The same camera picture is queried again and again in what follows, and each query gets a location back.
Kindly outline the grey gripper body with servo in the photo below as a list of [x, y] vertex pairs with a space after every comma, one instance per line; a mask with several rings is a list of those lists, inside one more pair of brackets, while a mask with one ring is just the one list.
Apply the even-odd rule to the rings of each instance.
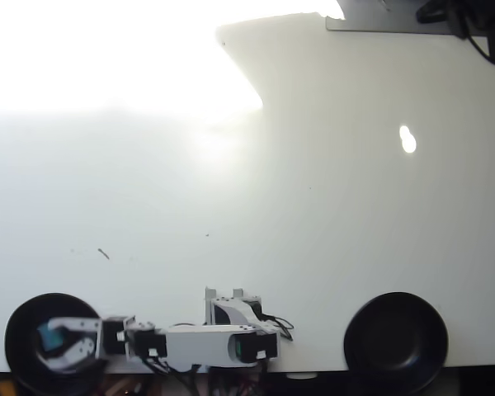
[[95, 357], [109, 360], [114, 356], [130, 358], [128, 331], [134, 324], [134, 317], [112, 316], [99, 318], [94, 324], [96, 334]]

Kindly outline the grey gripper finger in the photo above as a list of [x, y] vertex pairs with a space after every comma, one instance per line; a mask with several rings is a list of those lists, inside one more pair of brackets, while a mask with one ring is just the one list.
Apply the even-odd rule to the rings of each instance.
[[70, 332], [98, 332], [101, 326], [102, 320], [100, 318], [58, 317], [52, 318], [48, 322], [48, 329], [50, 330], [64, 328]]
[[83, 337], [66, 349], [60, 356], [49, 359], [52, 371], [72, 371], [95, 360], [96, 342], [91, 337]]

